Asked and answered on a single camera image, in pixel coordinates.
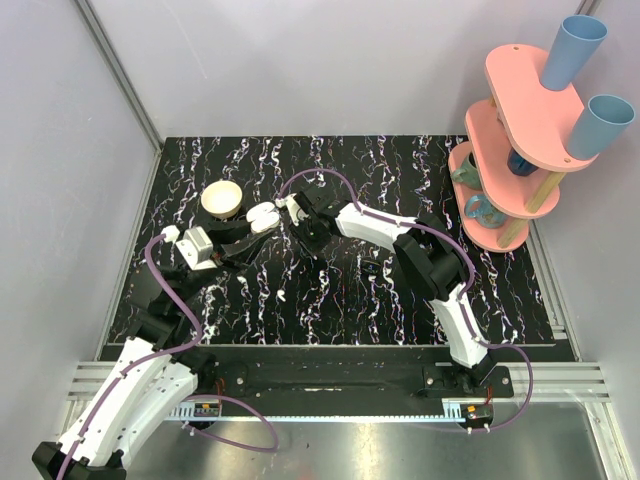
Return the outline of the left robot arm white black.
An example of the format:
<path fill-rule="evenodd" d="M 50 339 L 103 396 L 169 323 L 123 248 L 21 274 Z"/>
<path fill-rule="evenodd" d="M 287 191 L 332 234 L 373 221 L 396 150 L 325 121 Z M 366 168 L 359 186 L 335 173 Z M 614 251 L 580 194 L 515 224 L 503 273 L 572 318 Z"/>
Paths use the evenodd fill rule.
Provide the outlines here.
<path fill-rule="evenodd" d="M 32 462 L 44 479 L 123 479 L 140 448 L 173 410 L 194 435 L 235 403 L 224 393 L 216 358 L 200 348 L 203 326 L 187 302 L 224 270 L 240 270 L 277 228 L 268 214 L 251 221 L 211 222 L 181 230 L 169 225 L 144 249 L 138 273 L 141 314 L 114 367 L 75 422 L 56 441 L 44 441 Z"/>

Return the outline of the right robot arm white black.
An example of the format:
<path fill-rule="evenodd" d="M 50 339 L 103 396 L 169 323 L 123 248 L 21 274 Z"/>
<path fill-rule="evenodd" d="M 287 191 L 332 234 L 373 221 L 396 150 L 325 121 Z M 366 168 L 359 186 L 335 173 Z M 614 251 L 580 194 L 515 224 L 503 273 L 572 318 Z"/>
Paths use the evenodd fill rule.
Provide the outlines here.
<path fill-rule="evenodd" d="M 437 218 L 385 214 L 326 197 L 315 187 L 291 194 L 277 205 L 287 209 L 292 235 L 312 255 L 335 237 L 369 242 L 393 253 L 414 295 L 431 305 L 445 332 L 453 366 L 444 388 L 470 397 L 495 391 L 490 380 L 496 361 L 466 293 L 474 266 Z"/>

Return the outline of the black earbud charging case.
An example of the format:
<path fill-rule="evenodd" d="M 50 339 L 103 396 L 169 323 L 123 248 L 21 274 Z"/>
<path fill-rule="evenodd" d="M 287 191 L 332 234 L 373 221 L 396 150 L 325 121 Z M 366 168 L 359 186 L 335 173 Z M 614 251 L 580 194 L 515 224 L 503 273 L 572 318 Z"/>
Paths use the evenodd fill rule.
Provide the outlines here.
<path fill-rule="evenodd" d="M 362 258 L 360 261 L 360 270 L 366 275 L 378 275 L 381 271 L 381 265 L 371 259 Z"/>

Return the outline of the white earbud case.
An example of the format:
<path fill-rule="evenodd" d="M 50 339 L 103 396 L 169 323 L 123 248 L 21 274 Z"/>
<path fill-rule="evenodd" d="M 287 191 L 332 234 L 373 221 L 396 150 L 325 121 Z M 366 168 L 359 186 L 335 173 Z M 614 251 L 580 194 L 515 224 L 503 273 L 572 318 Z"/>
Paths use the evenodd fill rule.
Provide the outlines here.
<path fill-rule="evenodd" d="M 247 211 L 246 221 L 250 224 L 251 232 L 259 234 L 276 228 L 280 216 L 274 203 L 262 202 Z"/>

